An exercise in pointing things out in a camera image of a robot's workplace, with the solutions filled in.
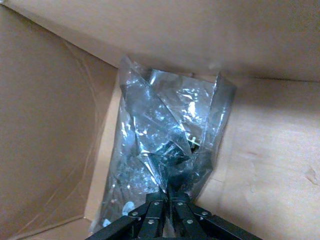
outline wrapped part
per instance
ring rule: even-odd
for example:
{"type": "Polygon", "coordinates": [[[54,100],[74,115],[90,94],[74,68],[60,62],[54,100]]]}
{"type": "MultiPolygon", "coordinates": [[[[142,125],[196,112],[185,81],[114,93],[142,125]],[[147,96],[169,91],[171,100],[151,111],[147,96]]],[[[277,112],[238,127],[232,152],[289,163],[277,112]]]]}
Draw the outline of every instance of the wrapped part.
{"type": "Polygon", "coordinates": [[[195,199],[213,170],[235,86],[144,67],[124,57],[120,101],[98,231],[167,185],[195,199]]]}

